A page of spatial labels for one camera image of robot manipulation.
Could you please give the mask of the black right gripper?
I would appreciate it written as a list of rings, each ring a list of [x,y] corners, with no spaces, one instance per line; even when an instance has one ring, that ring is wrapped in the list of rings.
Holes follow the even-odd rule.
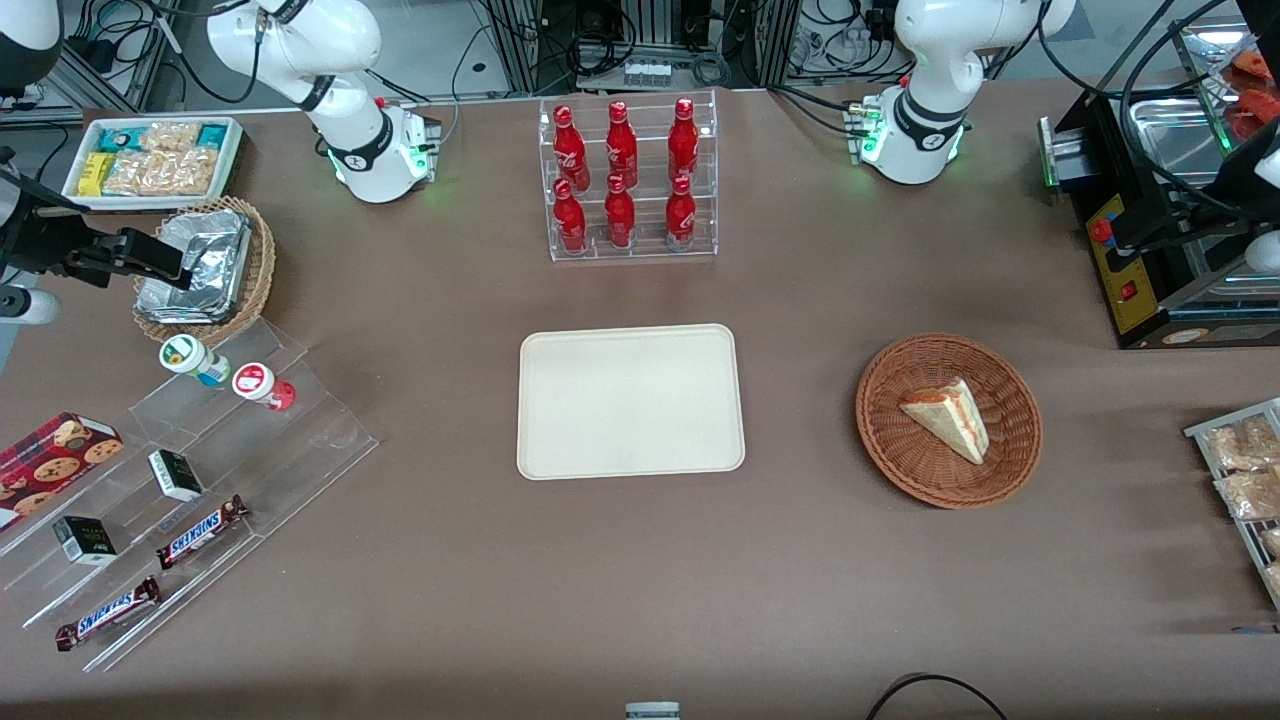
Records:
[[[192,273],[183,268],[180,250],[136,228],[124,228],[120,259],[114,254],[118,237],[90,228],[77,213],[41,217],[41,208],[18,200],[9,209],[3,220],[3,268],[106,288],[113,277],[134,275],[134,266],[141,266],[146,279],[189,290]]]

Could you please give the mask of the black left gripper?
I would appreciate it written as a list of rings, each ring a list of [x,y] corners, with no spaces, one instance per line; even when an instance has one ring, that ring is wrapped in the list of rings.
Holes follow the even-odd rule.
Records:
[[[1251,232],[1247,219],[1203,202],[1187,201],[1178,191],[1115,193],[1114,200],[1119,202],[1119,210],[1112,219],[1112,254],[1120,259],[1135,259],[1210,236],[1233,237]]]

